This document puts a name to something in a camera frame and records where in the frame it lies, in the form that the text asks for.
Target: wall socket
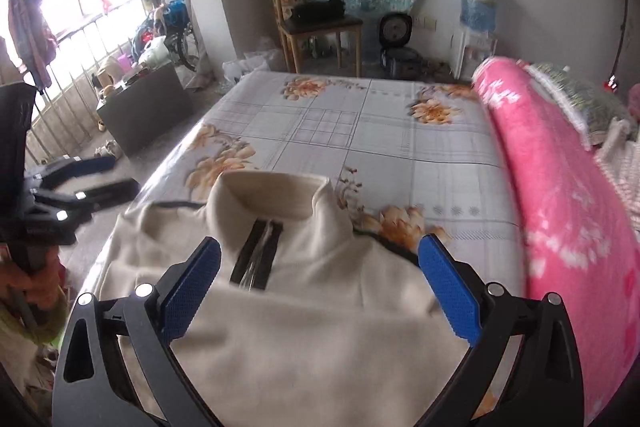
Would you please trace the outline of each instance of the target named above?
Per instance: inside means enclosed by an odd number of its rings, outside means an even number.
[[[420,28],[422,30],[429,30],[431,32],[436,31],[438,27],[438,21],[428,15],[420,15],[414,17],[414,28]]]

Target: silver screw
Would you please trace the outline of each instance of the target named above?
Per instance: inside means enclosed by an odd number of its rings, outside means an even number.
[[[91,295],[91,293],[83,293],[78,297],[78,304],[80,304],[81,306],[86,306],[92,301],[93,298],[94,296]]]
[[[498,282],[490,282],[486,286],[489,295],[493,295],[494,297],[501,297],[504,295],[504,286],[502,286]]]
[[[154,287],[148,283],[141,284],[136,288],[136,295],[138,297],[147,297],[151,295],[151,292],[154,290]]]
[[[546,296],[546,299],[554,306],[559,306],[560,304],[562,304],[562,297],[557,293],[549,293],[549,295]]]

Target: gray table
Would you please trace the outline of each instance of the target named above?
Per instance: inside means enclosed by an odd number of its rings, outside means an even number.
[[[97,112],[127,156],[193,114],[191,100],[170,62],[130,86],[119,86],[123,90],[100,102]]]

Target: black cord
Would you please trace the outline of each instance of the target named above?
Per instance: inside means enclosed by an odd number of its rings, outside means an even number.
[[[625,44],[625,34],[626,34],[626,20],[629,16],[629,0],[625,0],[625,16],[622,20],[622,26],[620,26],[620,31],[622,35],[620,35],[620,44],[618,45],[618,54],[616,55],[616,61],[613,63],[613,69],[611,70],[611,77],[615,76],[616,71],[618,70],[618,63],[620,62],[620,55],[622,55],[622,46]]]

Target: bicycle tire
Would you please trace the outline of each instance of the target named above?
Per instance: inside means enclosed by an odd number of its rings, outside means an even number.
[[[192,34],[193,33],[193,27],[191,26],[191,23],[187,24],[178,34],[177,39],[176,39],[176,48],[178,51],[178,57],[180,57],[180,61],[183,63],[183,65],[191,71],[196,71],[196,64],[191,64],[189,62],[189,58],[185,56],[184,54],[184,38],[185,35],[188,34]]]

